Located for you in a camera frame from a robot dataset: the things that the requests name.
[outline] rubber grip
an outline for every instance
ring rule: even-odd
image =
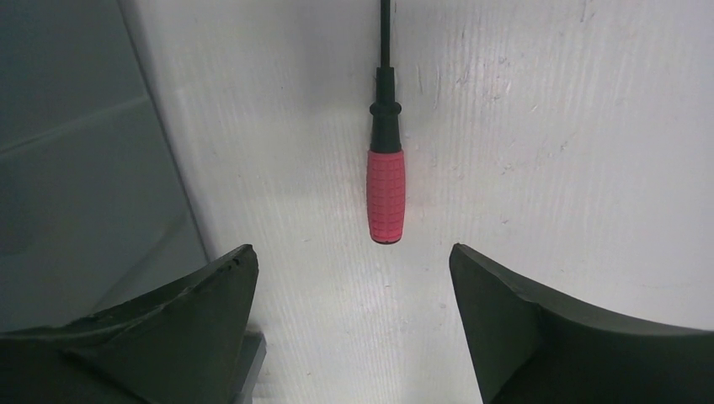
[[[404,151],[367,157],[367,217],[372,240],[392,244],[402,239],[407,203]]]

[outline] white surface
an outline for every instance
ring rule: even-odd
[[[364,201],[376,0],[137,7],[213,256],[258,251],[257,403],[477,402],[454,242],[596,305],[714,329],[713,2],[397,0],[393,247],[370,241]]]

